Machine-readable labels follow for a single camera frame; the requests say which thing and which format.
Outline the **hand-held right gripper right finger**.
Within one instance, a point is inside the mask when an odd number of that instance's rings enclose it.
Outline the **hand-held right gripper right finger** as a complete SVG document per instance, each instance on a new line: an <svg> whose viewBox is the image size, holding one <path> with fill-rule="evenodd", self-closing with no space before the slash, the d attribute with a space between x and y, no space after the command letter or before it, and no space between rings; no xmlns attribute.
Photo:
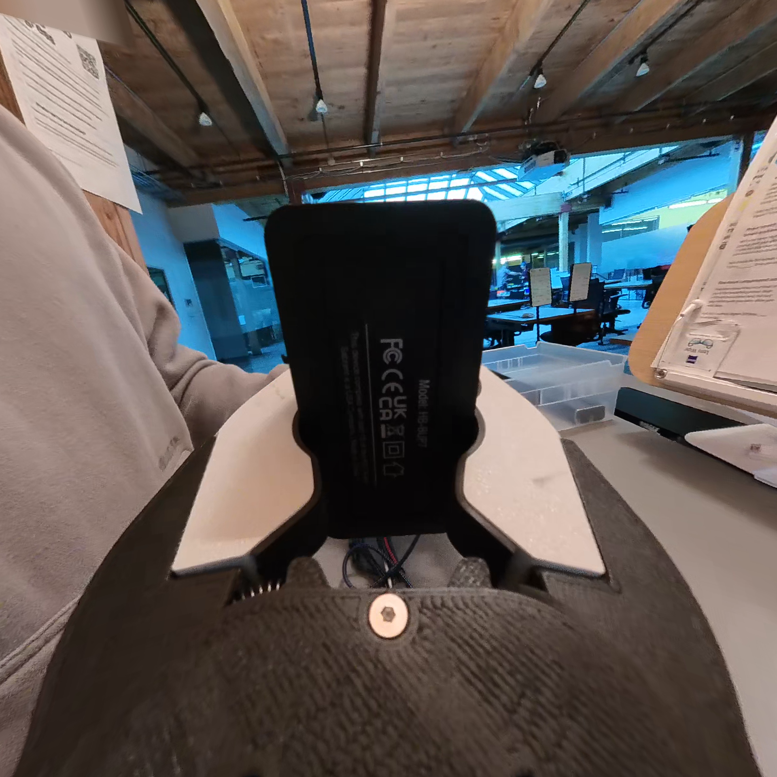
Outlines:
<svg viewBox="0 0 777 777"><path fill-rule="evenodd" d="M476 439L456 475L462 505L540 568L603 577L605 562L555 427L484 365L475 411Z"/></svg>

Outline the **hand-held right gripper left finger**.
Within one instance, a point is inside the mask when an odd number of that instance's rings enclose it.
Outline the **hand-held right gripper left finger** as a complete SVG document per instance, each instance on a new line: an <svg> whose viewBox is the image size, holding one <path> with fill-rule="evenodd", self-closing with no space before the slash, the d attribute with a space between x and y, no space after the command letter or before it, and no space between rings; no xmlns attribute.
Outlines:
<svg viewBox="0 0 777 777"><path fill-rule="evenodd" d="M327 535L323 476L301 439L291 370L242 405L215 437L171 571L242 567L286 576Z"/></svg>

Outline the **black usb hub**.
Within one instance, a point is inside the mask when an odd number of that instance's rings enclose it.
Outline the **black usb hub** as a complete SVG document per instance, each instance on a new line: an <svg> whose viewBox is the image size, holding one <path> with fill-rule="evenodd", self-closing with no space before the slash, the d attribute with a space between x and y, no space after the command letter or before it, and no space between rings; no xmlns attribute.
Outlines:
<svg viewBox="0 0 777 777"><path fill-rule="evenodd" d="M448 530L497 227L474 200L287 206L265 242L329 537Z"/></svg>

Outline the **person's left forearm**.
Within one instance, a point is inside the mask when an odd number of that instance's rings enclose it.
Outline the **person's left forearm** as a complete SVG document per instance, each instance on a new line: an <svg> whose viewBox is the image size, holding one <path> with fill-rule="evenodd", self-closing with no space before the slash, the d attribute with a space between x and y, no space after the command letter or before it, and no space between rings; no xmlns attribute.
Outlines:
<svg viewBox="0 0 777 777"><path fill-rule="evenodd" d="M249 373L232 364L176 346L158 370L187 425L194 448L213 437L254 395L288 371L286 364L268 374Z"/></svg>

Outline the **clear plastic bin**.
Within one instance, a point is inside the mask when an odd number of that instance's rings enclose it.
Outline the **clear plastic bin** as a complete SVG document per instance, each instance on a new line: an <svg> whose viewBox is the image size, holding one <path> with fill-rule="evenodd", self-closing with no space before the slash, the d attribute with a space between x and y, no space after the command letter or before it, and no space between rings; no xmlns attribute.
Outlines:
<svg viewBox="0 0 777 777"><path fill-rule="evenodd" d="M540 342L485 350L481 363L567 431L615 415L626 355Z"/></svg>

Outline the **long office desk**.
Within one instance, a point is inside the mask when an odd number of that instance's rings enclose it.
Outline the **long office desk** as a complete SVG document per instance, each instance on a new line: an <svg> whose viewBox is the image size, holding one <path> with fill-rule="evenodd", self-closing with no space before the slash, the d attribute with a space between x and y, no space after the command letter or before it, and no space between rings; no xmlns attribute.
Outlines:
<svg viewBox="0 0 777 777"><path fill-rule="evenodd" d="M538 340L577 346L597 339L601 321L594 309L531 307L521 301L493 300L486 312L486 348L515 345L517 336L523 333L533 333Z"/></svg>

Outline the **black office chair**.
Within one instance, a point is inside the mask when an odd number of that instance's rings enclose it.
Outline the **black office chair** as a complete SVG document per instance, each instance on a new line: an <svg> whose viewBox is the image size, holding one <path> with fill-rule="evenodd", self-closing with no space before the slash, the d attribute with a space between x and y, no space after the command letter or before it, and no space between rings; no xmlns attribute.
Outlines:
<svg viewBox="0 0 777 777"><path fill-rule="evenodd" d="M628 309L620 306L620 300L623 296L620 291L620 289L608 287L606 284L601 286L601 299L597 306L599 320L597 340L599 344L603 344L605 337L608 335L623 335L626 333L625 329L617 328L618 316L630 313Z"/></svg>

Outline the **white flat plate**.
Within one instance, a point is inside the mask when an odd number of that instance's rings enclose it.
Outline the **white flat plate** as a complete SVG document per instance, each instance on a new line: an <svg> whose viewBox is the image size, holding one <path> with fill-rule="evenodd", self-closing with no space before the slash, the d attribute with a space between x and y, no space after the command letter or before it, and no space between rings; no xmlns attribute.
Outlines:
<svg viewBox="0 0 777 777"><path fill-rule="evenodd" d="M776 488L776 427L767 423L696 431L685 442Z"/></svg>

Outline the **person in grey sweatshirt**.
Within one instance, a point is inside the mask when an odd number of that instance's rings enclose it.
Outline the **person in grey sweatshirt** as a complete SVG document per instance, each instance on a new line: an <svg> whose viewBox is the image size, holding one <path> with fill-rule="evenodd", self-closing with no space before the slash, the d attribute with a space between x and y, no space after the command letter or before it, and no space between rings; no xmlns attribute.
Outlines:
<svg viewBox="0 0 777 777"><path fill-rule="evenodd" d="M2 109L2 775L53 647L125 528L193 448L165 376L177 318L83 191Z"/></svg>

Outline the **wooden clipboard with papers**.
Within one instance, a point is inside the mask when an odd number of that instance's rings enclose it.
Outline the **wooden clipboard with papers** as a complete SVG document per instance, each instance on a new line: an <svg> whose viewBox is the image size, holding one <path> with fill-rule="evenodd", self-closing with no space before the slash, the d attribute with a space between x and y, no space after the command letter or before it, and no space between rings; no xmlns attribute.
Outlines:
<svg viewBox="0 0 777 777"><path fill-rule="evenodd" d="M628 353L634 377L776 417L776 122L688 232Z"/></svg>

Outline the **white ceiling projector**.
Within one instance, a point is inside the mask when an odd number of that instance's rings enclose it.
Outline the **white ceiling projector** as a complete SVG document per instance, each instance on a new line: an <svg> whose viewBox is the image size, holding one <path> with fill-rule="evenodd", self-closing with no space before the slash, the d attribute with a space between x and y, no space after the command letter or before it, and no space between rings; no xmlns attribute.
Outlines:
<svg viewBox="0 0 777 777"><path fill-rule="evenodd" d="M519 180L541 183L554 177L568 166L570 153L556 141L533 144L518 167Z"/></svg>

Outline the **printed paper sheet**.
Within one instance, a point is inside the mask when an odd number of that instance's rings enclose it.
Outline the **printed paper sheet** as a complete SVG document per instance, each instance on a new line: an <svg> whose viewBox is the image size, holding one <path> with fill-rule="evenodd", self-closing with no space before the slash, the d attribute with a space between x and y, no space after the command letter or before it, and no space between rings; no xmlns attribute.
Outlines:
<svg viewBox="0 0 777 777"><path fill-rule="evenodd" d="M1 48L32 134L81 189L142 213L97 41L1 15Z"/></svg>

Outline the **wooden post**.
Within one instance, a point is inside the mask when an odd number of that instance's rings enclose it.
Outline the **wooden post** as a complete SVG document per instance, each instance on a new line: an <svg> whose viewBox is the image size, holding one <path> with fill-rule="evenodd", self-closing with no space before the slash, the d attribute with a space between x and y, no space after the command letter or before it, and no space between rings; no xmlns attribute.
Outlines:
<svg viewBox="0 0 777 777"><path fill-rule="evenodd" d="M1 104L20 122L25 123L3 60L1 60ZM85 190L83 194L106 234L146 274L149 274L129 209Z"/></svg>

